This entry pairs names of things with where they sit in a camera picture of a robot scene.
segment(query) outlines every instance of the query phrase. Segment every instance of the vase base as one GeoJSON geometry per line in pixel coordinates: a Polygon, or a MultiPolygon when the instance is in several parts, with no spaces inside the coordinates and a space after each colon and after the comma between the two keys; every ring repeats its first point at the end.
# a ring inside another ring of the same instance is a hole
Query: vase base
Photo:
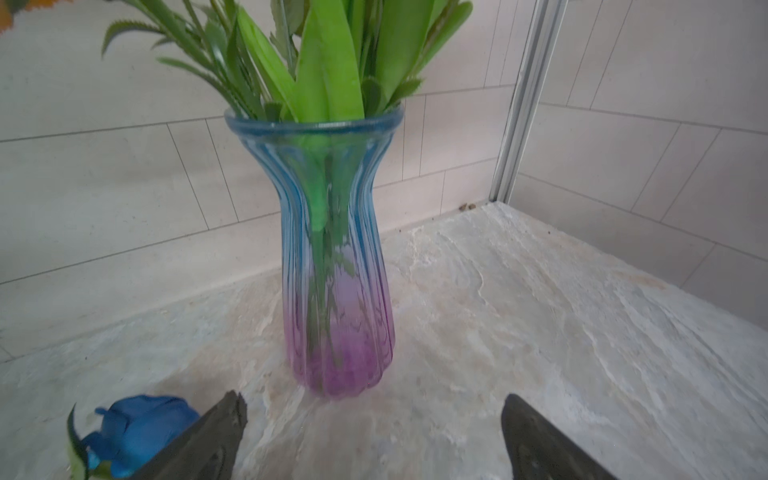
{"type": "Polygon", "coordinates": [[[392,346],[376,348],[368,332],[355,330],[335,331],[332,337],[332,342],[310,354],[306,364],[294,364],[299,383],[331,399],[358,396],[379,383],[392,362],[392,346]]]}

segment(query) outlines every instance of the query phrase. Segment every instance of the metal frame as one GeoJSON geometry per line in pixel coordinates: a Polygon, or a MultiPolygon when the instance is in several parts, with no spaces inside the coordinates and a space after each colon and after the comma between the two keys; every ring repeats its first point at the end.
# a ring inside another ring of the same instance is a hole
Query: metal frame
{"type": "Polygon", "coordinates": [[[509,203],[568,0],[537,0],[507,117],[491,201],[509,203]]]}

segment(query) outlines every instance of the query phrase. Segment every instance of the vase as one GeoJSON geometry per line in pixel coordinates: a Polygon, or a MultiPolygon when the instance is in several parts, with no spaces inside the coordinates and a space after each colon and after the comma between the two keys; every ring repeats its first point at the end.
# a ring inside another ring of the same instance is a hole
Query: vase
{"type": "Polygon", "coordinates": [[[356,396],[392,362],[395,330],[373,178],[402,108],[376,118],[270,123],[226,115],[280,197],[283,326],[293,374],[321,396],[356,396]]]}

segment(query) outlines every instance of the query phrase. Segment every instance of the blue rose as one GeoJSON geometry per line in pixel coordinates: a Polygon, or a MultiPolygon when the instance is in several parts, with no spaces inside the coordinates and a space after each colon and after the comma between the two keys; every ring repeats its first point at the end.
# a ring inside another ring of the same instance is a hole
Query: blue rose
{"type": "Polygon", "coordinates": [[[83,439],[88,467],[109,460],[114,478],[133,475],[200,418],[186,400],[172,396],[130,397],[96,413],[104,416],[101,430],[83,439]]]}

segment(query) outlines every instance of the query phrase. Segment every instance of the ribbed glass vase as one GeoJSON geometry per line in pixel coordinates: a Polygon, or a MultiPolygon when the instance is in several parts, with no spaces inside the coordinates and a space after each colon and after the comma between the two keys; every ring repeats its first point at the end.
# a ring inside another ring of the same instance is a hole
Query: ribbed glass vase
{"type": "Polygon", "coordinates": [[[373,177],[402,121],[268,123],[227,115],[280,196],[283,322],[300,383],[330,398],[374,386],[395,330],[373,211],[373,177]]]}

